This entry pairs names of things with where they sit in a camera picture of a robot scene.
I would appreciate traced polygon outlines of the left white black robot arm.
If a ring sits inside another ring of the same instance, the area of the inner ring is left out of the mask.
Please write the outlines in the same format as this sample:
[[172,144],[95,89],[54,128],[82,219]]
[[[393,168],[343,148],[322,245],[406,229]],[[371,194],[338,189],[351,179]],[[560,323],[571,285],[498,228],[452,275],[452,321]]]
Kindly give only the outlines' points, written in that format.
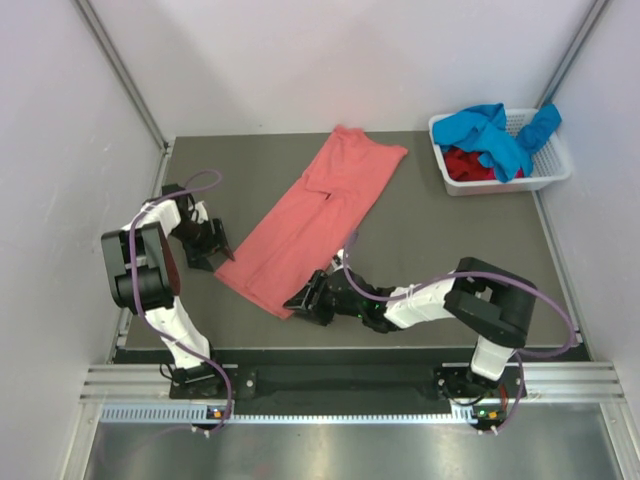
[[173,363],[162,365],[160,374],[171,382],[171,398],[231,397],[228,375],[181,301],[171,237],[182,245],[191,269],[211,273],[209,257],[217,253],[234,259],[222,220],[210,217],[191,190],[165,185],[129,224],[101,237],[111,296],[144,320],[170,351]]

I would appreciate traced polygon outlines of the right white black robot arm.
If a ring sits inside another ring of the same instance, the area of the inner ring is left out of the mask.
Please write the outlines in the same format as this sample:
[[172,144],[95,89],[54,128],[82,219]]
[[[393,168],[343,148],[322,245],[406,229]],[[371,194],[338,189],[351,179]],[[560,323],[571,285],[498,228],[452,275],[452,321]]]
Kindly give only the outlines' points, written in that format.
[[455,319],[478,334],[464,374],[437,381],[442,395],[478,402],[498,389],[511,355],[526,344],[535,306],[535,285],[474,257],[460,260],[443,280],[426,287],[376,287],[339,258],[332,270],[315,271],[283,308],[317,325],[337,315],[357,318],[380,334]]

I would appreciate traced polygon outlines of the pink t shirt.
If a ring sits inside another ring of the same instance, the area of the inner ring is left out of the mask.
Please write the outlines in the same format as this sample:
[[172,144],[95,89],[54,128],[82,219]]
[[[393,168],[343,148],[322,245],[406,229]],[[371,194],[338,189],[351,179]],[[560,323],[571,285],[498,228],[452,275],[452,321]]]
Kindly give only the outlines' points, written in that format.
[[391,180],[407,148],[337,126],[310,165],[236,249],[216,278],[286,320],[284,304],[357,229]]

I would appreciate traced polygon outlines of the white plastic basket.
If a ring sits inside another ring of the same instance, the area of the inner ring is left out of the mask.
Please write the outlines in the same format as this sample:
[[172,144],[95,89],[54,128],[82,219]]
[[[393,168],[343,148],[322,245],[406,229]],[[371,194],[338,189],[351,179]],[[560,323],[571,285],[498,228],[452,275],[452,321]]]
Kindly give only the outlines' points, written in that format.
[[468,107],[429,120],[446,192],[454,197],[538,191],[568,179],[570,157],[556,107]]

